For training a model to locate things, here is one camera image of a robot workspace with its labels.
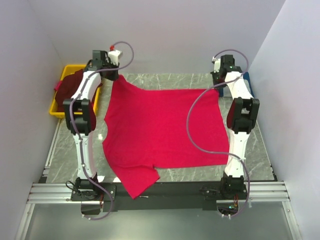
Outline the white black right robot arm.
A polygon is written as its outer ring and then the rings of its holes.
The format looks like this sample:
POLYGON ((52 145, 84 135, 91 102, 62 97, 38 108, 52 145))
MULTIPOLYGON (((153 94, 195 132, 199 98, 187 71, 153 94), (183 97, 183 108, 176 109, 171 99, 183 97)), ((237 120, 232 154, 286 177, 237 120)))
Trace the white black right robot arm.
POLYGON ((226 117, 229 129, 229 155, 221 178, 219 193, 226 200, 246 197, 245 151, 251 131, 257 122, 260 101, 251 94, 243 78, 243 71, 236 66, 231 54, 212 58, 213 84, 228 87, 232 103, 226 117))

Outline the dark maroon t-shirt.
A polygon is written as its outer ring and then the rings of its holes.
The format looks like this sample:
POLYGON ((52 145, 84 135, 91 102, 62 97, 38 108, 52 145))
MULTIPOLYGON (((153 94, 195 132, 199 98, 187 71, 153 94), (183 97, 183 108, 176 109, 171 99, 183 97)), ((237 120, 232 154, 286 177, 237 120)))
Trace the dark maroon t-shirt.
POLYGON ((54 98, 57 103, 56 112, 64 112, 63 101, 70 99, 76 93, 83 79, 83 72, 84 69, 82 68, 63 78, 63 83, 54 98))

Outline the pink garment in bin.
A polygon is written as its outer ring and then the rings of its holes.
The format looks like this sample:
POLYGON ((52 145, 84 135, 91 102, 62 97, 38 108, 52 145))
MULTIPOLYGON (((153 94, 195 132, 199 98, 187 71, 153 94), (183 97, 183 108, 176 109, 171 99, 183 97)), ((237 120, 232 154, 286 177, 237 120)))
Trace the pink garment in bin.
POLYGON ((55 90, 56 92, 59 91, 59 88, 61 87, 62 83, 63 83, 63 81, 60 80, 60 81, 55 85, 54 90, 55 90))

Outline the bright red t-shirt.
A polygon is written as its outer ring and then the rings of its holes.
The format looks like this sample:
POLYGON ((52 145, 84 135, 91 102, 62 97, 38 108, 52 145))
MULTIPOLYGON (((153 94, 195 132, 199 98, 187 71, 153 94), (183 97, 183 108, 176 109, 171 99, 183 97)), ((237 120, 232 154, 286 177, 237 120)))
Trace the bright red t-shirt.
POLYGON ((158 169, 228 161, 229 139, 216 90, 145 90, 120 75, 104 120, 105 158, 132 198, 159 179, 158 169))

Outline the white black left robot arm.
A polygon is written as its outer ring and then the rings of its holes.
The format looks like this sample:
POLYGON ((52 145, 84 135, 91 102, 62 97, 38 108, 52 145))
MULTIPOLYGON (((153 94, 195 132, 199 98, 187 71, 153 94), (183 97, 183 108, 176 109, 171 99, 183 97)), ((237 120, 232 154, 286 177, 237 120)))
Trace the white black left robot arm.
POLYGON ((93 155, 93 131, 96 129, 96 115, 93 100, 97 89, 106 78, 118 79, 119 60, 122 51, 113 46, 109 51, 94 50, 92 59, 83 69, 82 79, 75 93, 63 101, 66 126, 73 139, 77 154, 77 178, 72 184, 72 194, 88 201, 103 195, 112 195, 99 184, 93 155))

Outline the aluminium frame rail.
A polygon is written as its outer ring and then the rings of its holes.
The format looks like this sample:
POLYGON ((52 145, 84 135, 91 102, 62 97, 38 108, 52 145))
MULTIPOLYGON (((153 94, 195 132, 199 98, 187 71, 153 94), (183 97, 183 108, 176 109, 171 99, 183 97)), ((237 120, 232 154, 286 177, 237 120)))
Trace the aluminium frame rail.
MULTIPOLYGON (((34 183, 27 197, 28 204, 80 204, 71 200, 72 191, 62 183, 34 183)), ((284 182, 252 182, 251 202, 289 202, 290 197, 284 182)))

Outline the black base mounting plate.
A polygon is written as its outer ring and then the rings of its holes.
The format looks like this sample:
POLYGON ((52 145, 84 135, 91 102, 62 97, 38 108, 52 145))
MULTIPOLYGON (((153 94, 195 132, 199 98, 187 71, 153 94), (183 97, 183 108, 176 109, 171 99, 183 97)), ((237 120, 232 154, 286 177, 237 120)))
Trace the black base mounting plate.
POLYGON ((124 210, 202 209, 234 215, 239 200, 248 200, 250 186, 243 177, 223 177, 220 181, 159 182, 132 198, 120 182, 94 185, 88 180, 67 181, 70 200, 81 202, 84 215, 124 210))

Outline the folded blue printed t-shirt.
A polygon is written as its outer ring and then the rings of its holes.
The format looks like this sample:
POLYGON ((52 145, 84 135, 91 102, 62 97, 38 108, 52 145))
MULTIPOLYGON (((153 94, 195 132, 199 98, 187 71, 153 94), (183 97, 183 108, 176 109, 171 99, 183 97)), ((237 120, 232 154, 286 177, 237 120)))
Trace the folded blue printed t-shirt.
POLYGON ((243 74, 243 79, 244 79, 245 81, 247 81, 248 87, 249 87, 250 91, 252 91, 250 75, 249 75, 248 72, 245 72, 245 73, 243 74))

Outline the yellow plastic bin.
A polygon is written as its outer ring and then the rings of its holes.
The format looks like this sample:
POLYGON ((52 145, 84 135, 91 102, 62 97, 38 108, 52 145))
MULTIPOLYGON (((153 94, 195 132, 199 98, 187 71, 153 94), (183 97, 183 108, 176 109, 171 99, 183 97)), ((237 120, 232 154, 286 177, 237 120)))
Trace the yellow plastic bin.
POLYGON ((80 86, 85 66, 85 64, 68 64, 64 67, 60 80, 54 87, 55 94, 49 108, 51 116, 65 118, 63 101, 70 99, 80 86))

